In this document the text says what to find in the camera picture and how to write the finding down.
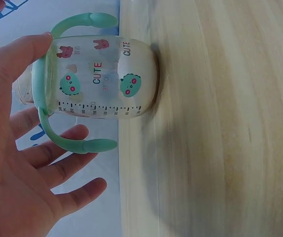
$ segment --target red cartoon character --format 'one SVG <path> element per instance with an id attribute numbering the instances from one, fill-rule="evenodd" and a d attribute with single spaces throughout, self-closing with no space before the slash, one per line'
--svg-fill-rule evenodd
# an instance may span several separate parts
<path id="1" fill-rule="evenodd" d="M 93 42 L 98 44 L 94 47 L 96 49 L 108 48 L 110 46 L 110 43 L 106 39 L 94 40 Z"/>
<path id="2" fill-rule="evenodd" d="M 73 48 L 70 46 L 61 46 L 62 53 L 57 53 L 58 58 L 70 58 L 73 53 Z"/>

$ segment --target wooden table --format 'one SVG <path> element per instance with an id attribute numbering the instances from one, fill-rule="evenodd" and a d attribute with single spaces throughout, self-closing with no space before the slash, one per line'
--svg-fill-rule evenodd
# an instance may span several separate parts
<path id="1" fill-rule="evenodd" d="M 120 122 L 124 237 L 283 237 L 283 0 L 121 0 L 161 67 Z"/>

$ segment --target green handle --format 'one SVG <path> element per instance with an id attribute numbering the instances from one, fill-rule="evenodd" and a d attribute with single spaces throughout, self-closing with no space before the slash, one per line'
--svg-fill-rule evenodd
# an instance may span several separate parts
<path id="1" fill-rule="evenodd" d="M 48 116 L 38 107 L 40 123 L 47 136 L 62 149 L 78 154 L 106 152 L 117 147 L 117 142 L 109 139 L 71 140 L 58 136 L 51 128 Z"/>
<path id="2" fill-rule="evenodd" d="M 58 23 L 52 30 L 51 34 L 54 39 L 61 37 L 61 35 L 68 29 L 74 26 L 94 26 L 97 28 L 110 28 L 118 25 L 116 17 L 107 13 L 83 13 L 76 16 L 71 16 L 60 23 Z"/>
<path id="3" fill-rule="evenodd" d="M 117 24 L 117 18 L 107 13 L 83 13 L 61 21 L 51 30 L 51 33 L 53 38 L 57 39 L 61 37 L 61 35 L 66 30 L 74 26 L 94 26 L 97 28 L 109 28 L 116 26 Z M 48 116 L 51 112 L 47 109 L 44 92 L 45 61 L 46 55 L 41 59 L 37 60 L 33 65 L 32 90 L 34 103 L 35 106 L 38 108 L 40 123 L 47 136 L 57 146 L 61 147 L 66 151 L 77 154 L 106 152 L 116 148 L 117 142 L 114 140 L 71 140 L 60 137 L 52 130 L 48 119 Z"/>

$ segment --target sippy cup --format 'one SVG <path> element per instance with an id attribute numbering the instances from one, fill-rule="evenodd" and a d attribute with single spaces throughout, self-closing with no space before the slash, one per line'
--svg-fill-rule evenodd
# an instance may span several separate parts
<path id="1" fill-rule="evenodd" d="M 117 147 L 109 139 L 70 140 L 58 136 L 53 113 L 99 119 L 130 119 L 152 104 L 158 86 L 156 58 L 143 42 L 118 36 L 61 37 L 71 27 L 108 28 L 118 24 L 106 13 L 84 13 L 58 23 L 44 57 L 14 84 L 23 104 L 34 103 L 48 137 L 66 151 L 85 154 Z"/>

